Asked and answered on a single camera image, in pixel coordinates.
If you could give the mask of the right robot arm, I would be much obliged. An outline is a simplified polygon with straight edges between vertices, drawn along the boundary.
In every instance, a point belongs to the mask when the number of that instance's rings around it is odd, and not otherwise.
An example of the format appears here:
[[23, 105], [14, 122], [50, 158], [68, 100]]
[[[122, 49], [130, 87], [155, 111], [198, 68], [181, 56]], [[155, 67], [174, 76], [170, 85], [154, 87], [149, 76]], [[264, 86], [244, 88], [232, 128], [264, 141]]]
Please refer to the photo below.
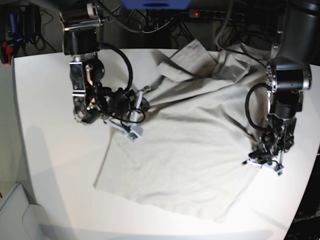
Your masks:
[[[101, 119], [131, 140], [142, 137], [140, 126], [150, 106], [144, 98], [146, 86], [134, 91], [133, 68], [128, 57], [116, 46], [97, 36], [107, 16], [117, 17], [100, 0], [84, 0], [73, 9], [59, 13], [63, 26], [63, 52], [72, 57], [69, 63], [72, 84], [73, 115], [77, 122], [93, 124]], [[98, 58], [101, 50], [111, 50], [124, 61], [128, 70], [125, 88], [113, 91], [102, 85], [105, 68]]]

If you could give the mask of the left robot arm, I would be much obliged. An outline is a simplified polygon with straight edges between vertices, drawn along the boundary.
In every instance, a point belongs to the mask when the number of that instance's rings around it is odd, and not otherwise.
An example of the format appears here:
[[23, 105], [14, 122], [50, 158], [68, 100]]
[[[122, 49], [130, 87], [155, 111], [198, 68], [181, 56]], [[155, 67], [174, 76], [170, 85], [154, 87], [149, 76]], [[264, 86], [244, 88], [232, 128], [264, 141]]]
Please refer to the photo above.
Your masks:
[[[310, 64], [320, 40], [320, 2], [287, 1], [277, 35], [266, 66], [266, 79], [254, 85], [245, 99], [248, 123], [261, 135], [243, 164], [268, 168], [280, 176], [284, 154], [294, 145], [296, 113], [303, 110], [304, 91], [312, 86]], [[256, 125], [250, 115], [251, 95], [259, 88], [265, 88], [267, 93], [266, 127]]]

